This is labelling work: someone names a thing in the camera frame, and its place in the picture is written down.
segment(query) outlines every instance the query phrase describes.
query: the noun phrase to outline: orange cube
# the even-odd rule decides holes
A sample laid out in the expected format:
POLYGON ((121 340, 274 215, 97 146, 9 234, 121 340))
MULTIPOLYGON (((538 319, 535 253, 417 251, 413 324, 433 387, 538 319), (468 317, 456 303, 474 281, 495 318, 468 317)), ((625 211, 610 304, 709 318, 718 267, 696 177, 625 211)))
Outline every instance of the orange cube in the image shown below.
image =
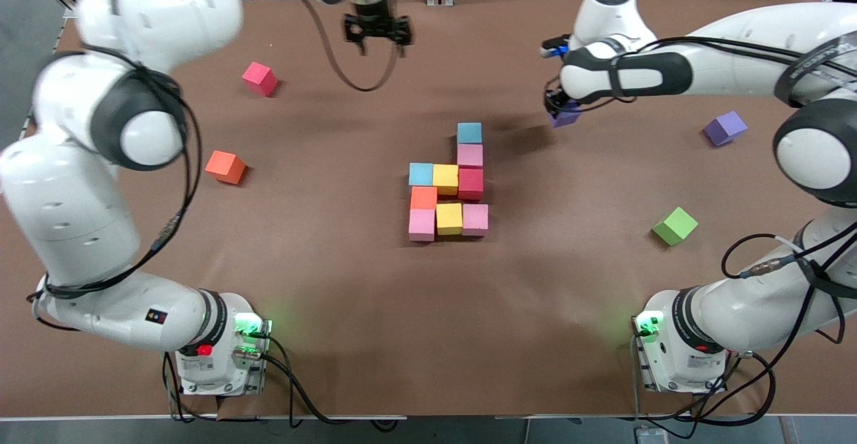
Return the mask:
POLYGON ((236 185, 241 181, 247 165, 238 156, 223 151, 212 152, 211 159, 206 164, 206 173, 210 173, 217 181, 236 185))
POLYGON ((432 210, 437 207, 437 188, 433 186, 410 187, 410 209, 432 210))

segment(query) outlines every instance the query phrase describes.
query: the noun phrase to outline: pink cube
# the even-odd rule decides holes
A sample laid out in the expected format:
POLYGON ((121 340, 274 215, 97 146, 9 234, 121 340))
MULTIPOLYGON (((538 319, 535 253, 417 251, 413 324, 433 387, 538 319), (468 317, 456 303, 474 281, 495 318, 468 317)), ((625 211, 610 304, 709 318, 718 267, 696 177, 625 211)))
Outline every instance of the pink cube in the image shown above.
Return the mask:
POLYGON ((277 77, 273 75, 273 71, 268 66, 263 66, 258 62, 251 62, 241 78, 249 90, 260 96, 270 97, 270 94, 277 87, 277 77))
POLYGON ((435 210, 410 210, 408 237, 411 242, 434 242, 435 210))
POLYGON ((464 225, 462 236, 486 236, 487 234, 487 205, 463 206, 464 225))
POLYGON ((459 166, 483 167, 481 145, 459 145, 459 166))

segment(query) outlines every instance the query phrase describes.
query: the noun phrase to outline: yellow cube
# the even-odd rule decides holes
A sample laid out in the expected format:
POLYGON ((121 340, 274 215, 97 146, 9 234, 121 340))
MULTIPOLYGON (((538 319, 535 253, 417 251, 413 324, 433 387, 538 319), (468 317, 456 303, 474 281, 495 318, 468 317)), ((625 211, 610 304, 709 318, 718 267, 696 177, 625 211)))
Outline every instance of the yellow cube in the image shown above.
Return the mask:
POLYGON ((437 193, 443 196, 459 194, 458 164, 435 164, 432 167, 431 185, 437 187, 437 193))
POLYGON ((461 203, 437 204, 437 234, 461 234, 463 215, 461 203))

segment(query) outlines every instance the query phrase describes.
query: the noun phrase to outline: green cube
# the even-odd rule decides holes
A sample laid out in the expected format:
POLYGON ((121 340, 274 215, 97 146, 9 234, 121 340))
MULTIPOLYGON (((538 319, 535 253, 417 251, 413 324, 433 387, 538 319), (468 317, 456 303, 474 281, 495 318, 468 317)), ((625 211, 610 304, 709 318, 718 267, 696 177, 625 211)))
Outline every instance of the green cube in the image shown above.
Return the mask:
POLYGON ((693 217, 688 215, 681 206, 674 209, 670 214, 657 222, 654 231, 664 242, 673 246, 681 243, 699 223, 693 217))

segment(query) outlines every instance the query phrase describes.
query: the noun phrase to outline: gray floor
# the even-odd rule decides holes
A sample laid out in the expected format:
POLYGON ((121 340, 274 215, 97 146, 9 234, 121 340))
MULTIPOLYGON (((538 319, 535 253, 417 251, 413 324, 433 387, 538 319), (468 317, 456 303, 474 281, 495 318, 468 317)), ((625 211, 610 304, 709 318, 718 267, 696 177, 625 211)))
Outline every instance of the gray floor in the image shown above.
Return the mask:
MULTIPOLYGON (((0 0, 0 147, 18 138, 29 111, 31 85, 56 43, 64 8, 53 0, 0 0)), ((529 433, 521 420, 491 417, 409 419, 391 435, 381 435, 368 423, 323 426, 304 423, 292 431, 282 421, 269 423, 191 423, 160 420, 85 420, 2 422, 0 444, 101 444, 113 442, 254 442, 290 441, 300 444, 385 442, 533 444, 632 444, 639 423, 616 419, 585 419, 575 425, 565 419, 533 420, 529 433)), ((682 426, 677 431, 684 432, 682 426)), ((857 417, 765 417, 739 429, 701 427, 694 443, 852 444, 857 442, 857 417), (786 429, 788 441, 783 437, 786 429)))

